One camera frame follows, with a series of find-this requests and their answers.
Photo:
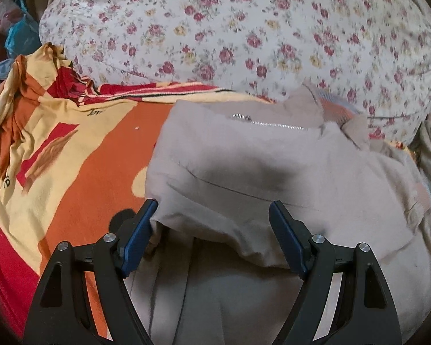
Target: floral fabric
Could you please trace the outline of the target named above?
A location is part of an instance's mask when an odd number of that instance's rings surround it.
[[[55,0],[43,42],[98,83],[196,80],[283,100],[304,80],[405,143],[431,111],[431,26],[411,0]]]

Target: teal bag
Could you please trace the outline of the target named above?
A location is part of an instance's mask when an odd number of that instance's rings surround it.
[[[24,12],[24,16],[9,29],[5,41],[8,58],[16,58],[20,54],[32,54],[42,45],[39,37],[39,24],[28,13],[24,0],[15,2]]]

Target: orange stripe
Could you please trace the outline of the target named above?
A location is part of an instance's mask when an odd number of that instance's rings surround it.
[[[60,241],[67,240],[75,246],[96,242],[108,231],[110,219],[117,212],[140,208],[144,199],[134,196],[132,183],[138,172],[148,166],[171,107],[138,103],[83,162],[39,243],[40,271]],[[106,336],[107,325],[92,275],[87,276],[87,285],[97,329]]]

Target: floral bedding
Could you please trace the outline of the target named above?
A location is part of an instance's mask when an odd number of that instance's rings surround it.
[[[431,26],[412,0],[55,0],[42,42],[97,83],[197,80],[284,100],[307,80],[409,143],[431,111]]]

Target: folded clothing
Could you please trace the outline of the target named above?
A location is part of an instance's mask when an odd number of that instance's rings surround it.
[[[178,101],[146,175],[157,250],[129,281],[152,340],[272,343],[301,286],[268,222],[273,200],[334,244],[371,245],[407,340],[431,309],[431,199],[411,157],[367,135],[363,118],[326,120],[307,88],[275,105]]]

